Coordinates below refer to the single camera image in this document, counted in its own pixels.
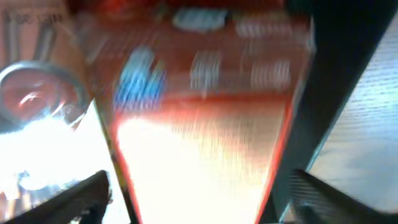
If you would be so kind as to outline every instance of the black panel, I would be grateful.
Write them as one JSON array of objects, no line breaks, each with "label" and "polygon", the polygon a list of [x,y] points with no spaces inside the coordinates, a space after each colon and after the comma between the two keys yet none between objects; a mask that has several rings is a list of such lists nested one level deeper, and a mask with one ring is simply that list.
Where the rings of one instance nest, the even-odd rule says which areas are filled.
[{"label": "black panel", "polygon": [[278,217],[290,200],[291,170],[308,167],[366,68],[397,6],[396,0],[316,1],[313,16],[317,54],[271,193]]}]

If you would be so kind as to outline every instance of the product package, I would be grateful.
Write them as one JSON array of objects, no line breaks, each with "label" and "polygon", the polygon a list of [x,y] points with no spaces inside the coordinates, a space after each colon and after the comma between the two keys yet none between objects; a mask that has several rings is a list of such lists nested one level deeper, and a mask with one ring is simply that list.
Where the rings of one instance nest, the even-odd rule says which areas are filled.
[{"label": "product package", "polygon": [[315,51],[311,20],[172,7],[80,20],[140,221],[256,223]]},{"label": "product package", "polygon": [[0,223],[101,169],[105,223],[129,223],[65,3],[0,0],[0,15]]}]

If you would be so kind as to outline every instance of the plastic wrap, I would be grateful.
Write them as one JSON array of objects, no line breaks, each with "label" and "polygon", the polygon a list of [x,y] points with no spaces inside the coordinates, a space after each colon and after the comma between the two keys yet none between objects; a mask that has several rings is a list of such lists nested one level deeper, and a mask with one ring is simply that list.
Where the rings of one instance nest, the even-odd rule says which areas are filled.
[{"label": "plastic wrap", "polygon": [[94,104],[85,117],[93,98],[63,1],[0,0],[0,14],[0,223],[101,169],[118,201],[110,213],[129,222]]},{"label": "plastic wrap", "polygon": [[95,55],[90,85],[141,221],[256,222],[315,51],[310,19],[169,7],[131,15],[79,25],[90,30],[80,43]]}]

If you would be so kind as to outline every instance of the gray surface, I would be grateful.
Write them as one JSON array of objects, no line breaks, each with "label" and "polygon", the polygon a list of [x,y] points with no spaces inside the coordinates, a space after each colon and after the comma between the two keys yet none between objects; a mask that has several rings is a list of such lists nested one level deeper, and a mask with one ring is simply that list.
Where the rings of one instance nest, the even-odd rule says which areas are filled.
[{"label": "gray surface", "polygon": [[397,16],[310,172],[371,207],[398,210]]}]

